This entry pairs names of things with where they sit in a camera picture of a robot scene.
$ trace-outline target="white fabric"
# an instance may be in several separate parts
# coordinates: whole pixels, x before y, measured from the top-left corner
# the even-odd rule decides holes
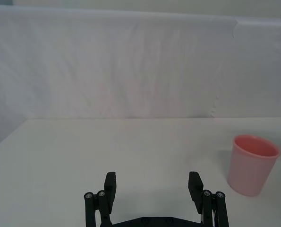
[[[281,18],[281,0],[13,0],[13,2],[19,6]]]
[[[281,116],[281,20],[0,6],[0,112]]]

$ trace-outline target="table surface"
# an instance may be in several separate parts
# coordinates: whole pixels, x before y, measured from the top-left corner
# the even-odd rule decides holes
[[[103,189],[109,171],[117,175],[113,223],[199,222],[187,189],[197,171],[205,189],[226,194],[231,227],[281,227],[281,157],[257,197],[226,182],[238,134],[281,148],[281,118],[28,120],[0,144],[0,227],[84,227],[83,195]]]

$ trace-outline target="plastic cup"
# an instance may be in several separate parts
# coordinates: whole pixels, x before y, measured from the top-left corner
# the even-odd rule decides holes
[[[229,185],[240,194],[257,196],[280,154],[276,145],[263,138],[252,135],[235,137]]]

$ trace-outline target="cup rim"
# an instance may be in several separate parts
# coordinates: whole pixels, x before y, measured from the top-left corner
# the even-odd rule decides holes
[[[243,148],[241,148],[240,146],[238,146],[236,144],[236,140],[240,139],[240,138],[259,140],[259,141],[267,144],[268,146],[272,147],[277,152],[277,154],[273,155],[273,156],[263,156],[263,155],[253,154],[253,153],[251,153],[247,150],[244,150]],[[281,151],[280,151],[280,149],[277,145],[273,144],[269,140],[266,140],[262,137],[254,136],[254,135],[238,135],[238,136],[236,136],[234,138],[234,146],[237,147],[239,149],[239,151],[241,151],[242,153],[244,153],[244,154],[246,154],[247,156],[250,156],[250,157],[257,157],[257,158],[264,158],[264,159],[275,159],[275,158],[278,158],[281,155]]]

